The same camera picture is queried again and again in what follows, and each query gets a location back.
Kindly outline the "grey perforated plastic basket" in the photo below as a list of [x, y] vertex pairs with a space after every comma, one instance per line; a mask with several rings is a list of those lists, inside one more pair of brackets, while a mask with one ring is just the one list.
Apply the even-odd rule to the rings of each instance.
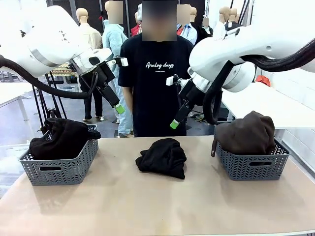
[[[96, 130], [97, 125], [87, 124], [89, 130]], [[42, 136], [50, 139], [48, 131]], [[32, 185], [67, 185], [80, 184], [88, 172], [98, 151], [98, 139], [86, 142], [81, 152], [73, 159], [34, 160], [29, 149], [19, 158]]]
[[279, 180], [289, 151], [274, 137], [275, 148], [268, 155], [235, 155], [223, 150], [219, 143], [215, 154], [231, 180]]

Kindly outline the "mannequin in beige jacket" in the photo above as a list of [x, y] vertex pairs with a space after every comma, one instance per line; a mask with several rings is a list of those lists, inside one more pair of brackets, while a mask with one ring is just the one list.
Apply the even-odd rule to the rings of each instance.
[[[87, 42], [92, 49], [100, 49], [101, 46], [101, 34], [98, 30], [92, 28], [88, 24], [88, 12], [84, 8], [78, 8], [76, 10], [76, 16], [78, 21], [80, 22], [80, 31], [82, 33], [83, 39]], [[95, 118], [98, 120], [103, 120], [103, 104], [102, 104], [102, 96], [101, 94], [95, 90], [93, 91], [94, 97], [94, 105], [95, 105]], [[91, 109], [92, 109], [92, 97], [84, 100], [85, 105], [85, 117], [83, 119], [84, 122], [90, 121], [92, 119]]]

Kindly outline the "mannequin in light blue fleece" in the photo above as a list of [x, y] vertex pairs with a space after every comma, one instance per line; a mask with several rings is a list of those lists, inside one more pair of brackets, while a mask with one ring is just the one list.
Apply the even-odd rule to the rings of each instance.
[[[102, 35], [102, 43], [105, 48], [112, 51], [112, 57], [120, 55], [122, 44], [127, 40], [124, 33], [123, 23], [123, 2], [119, 0], [107, 0], [104, 4], [104, 9], [107, 13], [107, 18], [104, 22], [104, 33]], [[132, 115], [129, 111], [123, 95], [123, 89], [118, 85], [120, 67], [118, 65], [112, 66], [112, 71], [115, 78], [109, 83], [112, 90], [115, 92], [120, 100], [120, 104], [124, 108], [122, 114], [114, 111], [118, 124], [118, 137], [131, 138], [133, 137]]]

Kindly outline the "red cloth item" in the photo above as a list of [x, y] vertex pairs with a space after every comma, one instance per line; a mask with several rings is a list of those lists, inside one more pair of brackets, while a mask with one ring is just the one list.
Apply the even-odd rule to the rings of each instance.
[[255, 81], [263, 83], [263, 84], [267, 85], [268, 87], [271, 86], [271, 82], [270, 82], [269, 78], [267, 78], [264, 75], [258, 75]]

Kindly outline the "mannequin in red top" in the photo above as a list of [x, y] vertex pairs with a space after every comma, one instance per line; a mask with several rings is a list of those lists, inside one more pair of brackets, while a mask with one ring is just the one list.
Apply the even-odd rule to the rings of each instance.
[[140, 10], [137, 10], [137, 12], [135, 12], [134, 14], [135, 17], [135, 21], [136, 21], [136, 26], [133, 27], [130, 32], [131, 32], [131, 36], [136, 36], [138, 34], [141, 33], [141, 23], [142, 23], [142, 13]]

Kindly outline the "mannequin in dark suit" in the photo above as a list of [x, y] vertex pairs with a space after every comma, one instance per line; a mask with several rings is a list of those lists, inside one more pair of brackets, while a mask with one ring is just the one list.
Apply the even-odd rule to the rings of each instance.
[[213, 29], [209, 25], [209, 19], [208, 18], [202, 19], [202, 28], [209, 34], [210, 37], [213, 36]]

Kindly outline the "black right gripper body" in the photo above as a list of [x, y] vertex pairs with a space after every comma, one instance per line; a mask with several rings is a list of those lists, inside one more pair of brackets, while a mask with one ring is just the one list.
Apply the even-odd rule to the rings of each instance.
[[202, 106], [205, 93], [196, 87], [192, 80], [181, 80], [179, 96], [192, 105]]

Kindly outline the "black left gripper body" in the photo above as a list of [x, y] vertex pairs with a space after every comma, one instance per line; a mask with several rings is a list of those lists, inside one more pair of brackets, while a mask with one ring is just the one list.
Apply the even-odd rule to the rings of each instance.
[[112, 81], [115, 76], [108, 64], [99, 64], [94, 70], [93, 74], [98, 74], [98, 80], [96, 86], [103, 90], [105, 89], [109, 82]]

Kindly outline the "person in black t-shirt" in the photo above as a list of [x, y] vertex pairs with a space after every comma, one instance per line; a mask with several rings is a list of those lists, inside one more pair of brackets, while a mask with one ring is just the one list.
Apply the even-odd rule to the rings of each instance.
[[120, 55], [128, 66], [121, 67], [118, 84], [133, 89], [135, 137], [186, 136], [186, 122], [170, 127], [182, 99], [176, 85], [167, 86], [167, 77], [187, 79], [193, 45], [177, 35], [178, 0], [143, 0], [142, 32], [127, 39]]

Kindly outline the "black garment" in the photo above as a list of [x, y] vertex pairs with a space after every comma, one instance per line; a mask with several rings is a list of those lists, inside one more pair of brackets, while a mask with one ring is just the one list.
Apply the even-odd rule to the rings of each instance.
[[29, 153], [34, 160], [73, 159], [79, 155], [87, 141], [101, 138], [98, 131], [89, 130], [85, 123], [74, 120], [48, 118], [44, 124], [51, 138], [31, 140]]
[[164, 138], [152, 143], [149, 149], [140, 151], [135, 163], [141, 172], [185, 179], [186, 160], [180, 143], [173, 138]]

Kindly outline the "dark brown garment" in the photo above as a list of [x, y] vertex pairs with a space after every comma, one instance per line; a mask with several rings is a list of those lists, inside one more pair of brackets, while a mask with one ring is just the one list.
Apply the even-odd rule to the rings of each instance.
[[275, 148], [275, 126], [269, 116], [251, 111], [244, 118], [223, 122], [215, 127], [211, 156], [217, 143], [235, 155], [268, 155]]

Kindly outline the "mannequin in white shirt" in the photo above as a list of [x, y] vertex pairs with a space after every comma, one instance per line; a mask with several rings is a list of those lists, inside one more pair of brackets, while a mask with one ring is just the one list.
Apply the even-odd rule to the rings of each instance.
[[231, 9], [228, 6], [224, 6], [219, 9], [219, 21], [217, 22], [214, 31], [213, 38], [219, 40], [224, 38], [226, 34], [225, 23], [228, 21]]

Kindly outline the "mannequin in black coat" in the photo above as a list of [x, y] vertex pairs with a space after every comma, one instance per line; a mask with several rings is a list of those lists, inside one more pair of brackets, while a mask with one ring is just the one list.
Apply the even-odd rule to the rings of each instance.
[[200, 25], [198, 25], [195, 22], [195, 18], [197, 16], [197, 9], [195, 7], [190, 7], [190, 24], [192, 25], [192, 27], [196, 30], [197, 33], [197, 38], [196, 38], [196, 42], [195, 44], [197, 44], [198, 42], [200, 42], [202, 40], [202, 28]]

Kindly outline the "person's right forearm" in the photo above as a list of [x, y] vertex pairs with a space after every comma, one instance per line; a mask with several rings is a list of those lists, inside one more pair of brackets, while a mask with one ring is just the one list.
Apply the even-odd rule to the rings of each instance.
[[130, 110], [130, 112], [132, 112], [132, 108], [133, 108], [133, 89], [132, 88], [127, 88], [127, 87], [122, 87], [123, 89], [123, 94], [124, 94], [124, 98], [126, 101], [126, 104], [128, 106], [128, 109]]

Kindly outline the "mannequin in pale blue shirt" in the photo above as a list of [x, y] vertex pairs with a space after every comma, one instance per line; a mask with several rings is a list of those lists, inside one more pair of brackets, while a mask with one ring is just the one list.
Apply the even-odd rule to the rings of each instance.
[[193, 27], [196, 9], [190, 4], [179, 4], [177, 7], [177, 35], [187, 39], [192, 45], [197, 41], [197, 30]]

